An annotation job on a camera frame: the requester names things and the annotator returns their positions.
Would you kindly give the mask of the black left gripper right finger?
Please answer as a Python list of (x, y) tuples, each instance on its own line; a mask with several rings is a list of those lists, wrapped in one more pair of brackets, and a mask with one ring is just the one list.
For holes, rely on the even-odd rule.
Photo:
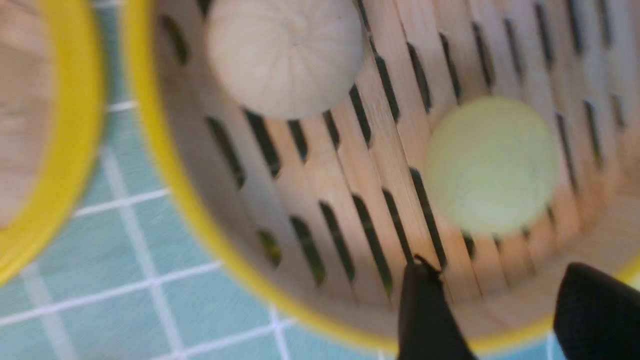
[(638, 360), (639, 290), (572, 262), (558, 289), (553, 332), (567, 360)]

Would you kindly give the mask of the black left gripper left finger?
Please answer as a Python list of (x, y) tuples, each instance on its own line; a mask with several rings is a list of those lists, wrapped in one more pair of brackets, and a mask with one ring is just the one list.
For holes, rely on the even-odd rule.
[(404, 268), (397, 358), (477, 359), (446, 301), (441, 271), (420, 255), (414, 255)]

